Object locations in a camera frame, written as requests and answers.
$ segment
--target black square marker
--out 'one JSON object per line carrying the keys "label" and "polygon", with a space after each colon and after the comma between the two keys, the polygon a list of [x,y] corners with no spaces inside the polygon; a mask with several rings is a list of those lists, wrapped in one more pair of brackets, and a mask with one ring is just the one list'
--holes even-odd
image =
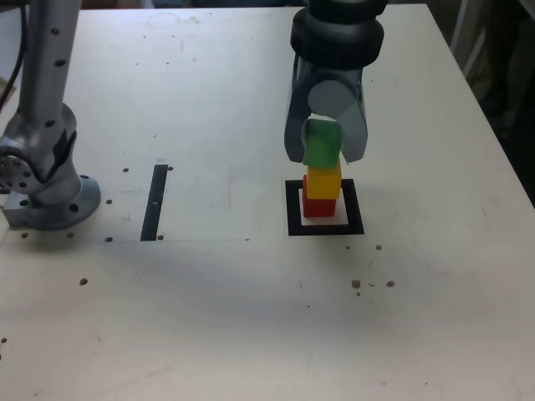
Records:
{"label": "black square marker", "polygon": [[288,214],[289,236],[355,236],[364,234],[357,191],[354,188],[353,180],[342,180],[348,224],[304,226],[301,222],[301,207],[299,205],[299,190],[302,188],[303,180],[286,181],[286,212]]}

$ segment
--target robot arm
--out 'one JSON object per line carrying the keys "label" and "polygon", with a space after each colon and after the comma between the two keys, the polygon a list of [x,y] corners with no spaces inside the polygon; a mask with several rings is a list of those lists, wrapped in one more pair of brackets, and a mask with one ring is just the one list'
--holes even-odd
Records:
{"label": "robot arm", "polygon": [[291,161],[306,151],[311,113],[336,120],[348,163],[362,159],[368,139],[362,70],[379,56],[384,32],[375,18],[388,0],[309,0],[292,26],[292,96],[284,132]]}
{"label": "robot arm", "polygon": [[56,230],[90,216],[96,181],[78,175],[76,118],[63,103],[81,0],[33,0],[17,113],[0,138],[0,183],[10,226]]}

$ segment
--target yellow block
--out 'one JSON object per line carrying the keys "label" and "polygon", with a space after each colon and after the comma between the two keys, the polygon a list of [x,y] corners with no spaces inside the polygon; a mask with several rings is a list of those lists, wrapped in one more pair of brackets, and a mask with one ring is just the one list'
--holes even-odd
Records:
{"label": "yellow block", "polygon": [[336,168],[332,170],[308,168],[307,197],[309,199],[338,199],[340,186],[342,186],[340,159]]}

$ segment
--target black strip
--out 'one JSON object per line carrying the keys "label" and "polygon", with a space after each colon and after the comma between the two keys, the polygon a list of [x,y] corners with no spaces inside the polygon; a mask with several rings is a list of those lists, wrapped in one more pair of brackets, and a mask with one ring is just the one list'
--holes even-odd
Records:
{"label": "black strip", "polygon": [[301,224],[301,207],[299,206],[299,190],[302,188],[302,180],[286,181],[286,212],[288,215],[289,236],[354,236],[364,234],[359,200],[357,199],[357,191],[354,188],[353,180],[342,180],[348,224],[303,226]]}
{"label": "black strip", "polygon": [[145,219],[141,229],[142,241],[156,241],[160,223],[161,205],[164,202],[168,165],[155,165],[150,183],[149,199],[145,209]]}

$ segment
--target black tape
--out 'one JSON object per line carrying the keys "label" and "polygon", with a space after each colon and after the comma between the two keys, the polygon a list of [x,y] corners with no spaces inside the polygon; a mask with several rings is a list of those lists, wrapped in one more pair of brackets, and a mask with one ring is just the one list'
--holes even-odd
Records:
{"label": "black tape", "polygon": [[145,219],[141,229],[142,241],[156,241],[160,223],[161,206],[164,202],[168,165],[155,165],[150,183],[149,199],[145,209]]}

